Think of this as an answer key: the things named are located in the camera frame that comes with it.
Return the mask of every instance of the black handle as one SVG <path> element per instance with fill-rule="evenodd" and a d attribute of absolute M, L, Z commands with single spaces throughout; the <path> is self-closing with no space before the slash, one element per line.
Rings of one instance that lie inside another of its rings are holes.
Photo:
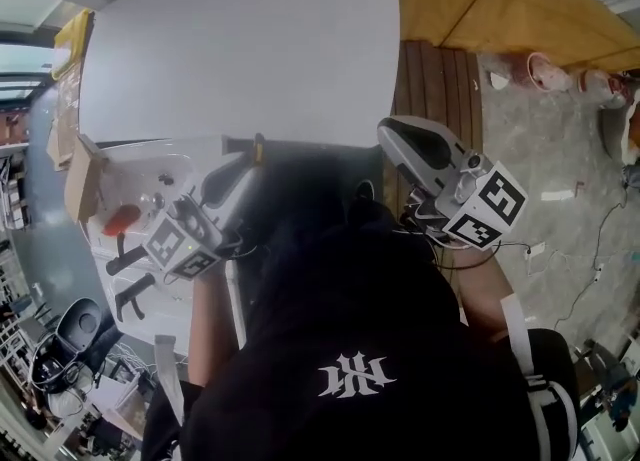
<path fill-rule="evenodd" d="M 142 294 L 145 290 L 151 287 L 156 282 L 153 274 L 147 273 L 142 278 L 140 278 L 135 283 L 132 283 L 125 290 L 116 294 L 116 316 L 118 320 L 122 322 L 122 308 L 127 304 L 131 303 L 133 307 L 133 311 L 138 316 L 138 319 L 144 319 L 144 313 L 140 310 L 138 306 L 138 302 L 136 301 L 136 297 Z"/>
<path fill-rule="evenodd" d="M 126 269 L 131 264 L 135 264 L 138 260 L 146 256 L 147 256 L 147 250 L 144 249 L 144 247 L 142 246 L 133 248 L 131 251 L 127 251 L 126 253 L 121 253 L 119 256 L 117 256 L 113 260 L 109 260 L 107 262 L 107 265 L 106 265 L 107 274 L 109 276 L 115 276 L 123 269 Z"/>

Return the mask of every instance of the orange object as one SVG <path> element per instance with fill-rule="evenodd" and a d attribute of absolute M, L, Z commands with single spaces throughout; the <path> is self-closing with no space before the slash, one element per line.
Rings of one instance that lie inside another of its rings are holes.
<path fill-rule="evenodd" d="M 102 233 L 107 237 L 116 237 L 126 232 L 133 223 L 140 219 L 140 209 L 136 205 L 122 205 L 109 219 Z"/>

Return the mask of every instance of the wooden floor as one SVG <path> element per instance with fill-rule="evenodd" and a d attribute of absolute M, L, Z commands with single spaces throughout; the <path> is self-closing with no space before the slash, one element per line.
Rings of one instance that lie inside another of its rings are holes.
<path fill-rule="evenodd" d="M 398 78 L 391 114 L 429 118 L 446 125 L 465 148 L 482 151 L 482 103 L 478 60 L 462 50 L 439 49 L 428 42 L 400 44 Z M 384 202 L 400 216 L 411 188 L 385 160 Z M 451 266 L 451 252 L 439 250 L 441 265 Z M 457 292 L 455 271 L 442 270 Z"/>

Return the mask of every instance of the white strap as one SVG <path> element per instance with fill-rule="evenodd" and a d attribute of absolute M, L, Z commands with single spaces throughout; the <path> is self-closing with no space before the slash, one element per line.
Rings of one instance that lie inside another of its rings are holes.
<path fill-rule="evenodd" d="M 538 434 L 538 448 L 540 449 L 540 461 L 551 460 L 551 441 L 549 440 L 549 429 L 547 428 L 547 422 L 544 419 L 544 413 L 542 413 L 542 406 L 544 403 L 548 403 L 549 395 L 551 392 L 548 390 L 542 390 L 539 392 L 529 393 L 529 406 L 533 413 L 533 419 L 536 422 L 536 433 Z"/>
<path fill-rule="evenodd" d="M 567 391 L 555 381 L 549 381 L 549 386 L 555 390 L 564 404 L 564 409 L 567 412 L 567 426 L 569 428 L 569 457 L 573 459 L 578 445 L 578 419 L 576 417 L 576 410 L 573 407 L 573 401 Z"/>
<path fill-rule="evenodd" d="M 156 368 L 158 369 L 158 380 L 167 395 L 173 414 L 178 423 L 184 423 L 184 395 L 178 379 L 178 367 L 173 348 L 176 345 L 176 337 L 168 335 L 156 335 L 154 353 L 156 356 Z"/>
<path fill-rule="evenodd" d="M 509 342 L 513 355 L 518 360 L 518 365 L 524 376 L 533 375 L 533 358 L 531 357 L 531 344 L 527 331 L 524 314 L 518 296 L 511 294 L 500 301 L 502 312 L 507 321 L 509 330 Z"/>

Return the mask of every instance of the white table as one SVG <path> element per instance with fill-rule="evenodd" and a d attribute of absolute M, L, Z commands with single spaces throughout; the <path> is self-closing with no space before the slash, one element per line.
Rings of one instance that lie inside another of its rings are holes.
<path fill-rule="evenodd" d="M 399 40 L 398 0 L 117 0 L 96 14 L 80 130 L 374 146 Z"/>

